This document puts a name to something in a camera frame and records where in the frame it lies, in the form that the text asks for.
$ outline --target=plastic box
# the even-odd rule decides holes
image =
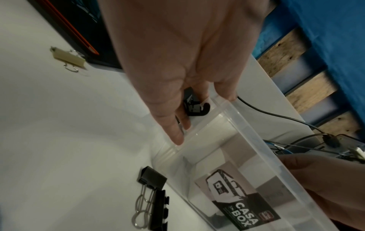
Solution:
[[[213,230],[337,230],[230,102],[208,102],[184,144],[166,143],[152,164]]]

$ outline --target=white tabletop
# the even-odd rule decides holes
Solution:
[[[2,231],[135,230],[137,175],[151,165],[164,133],[124,74],[88,64],[72,73],[53,59],[51,46],[71,47],[26,0],[1,1],[0,18]],[[247,101],[300,118],[253,58],[241,81]],[[263,138],[312,134],[237,107]],[[169,229],[211,230],[165,189]]]

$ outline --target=orange stripe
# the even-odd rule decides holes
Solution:
[[[99,55],[99,52],[91,46],[91,44],[72,26],[72,24],[52,5],[48,0],[43,0],[56,14],[57,16],[66,24],[66,26],[70,29],[70,31],[79,38],[79,40],[94,54]]]

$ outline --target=printed label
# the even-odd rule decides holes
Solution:
[[[199,178],[195,183],[241,231],[280,219],[230,162]]]

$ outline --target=red logo on label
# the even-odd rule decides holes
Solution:
[[[264,221],[269,221],[269,220],[272,220],[275,218],[274,215],[270,211],[264,211],[262,213],[259,213],[259,216]]]

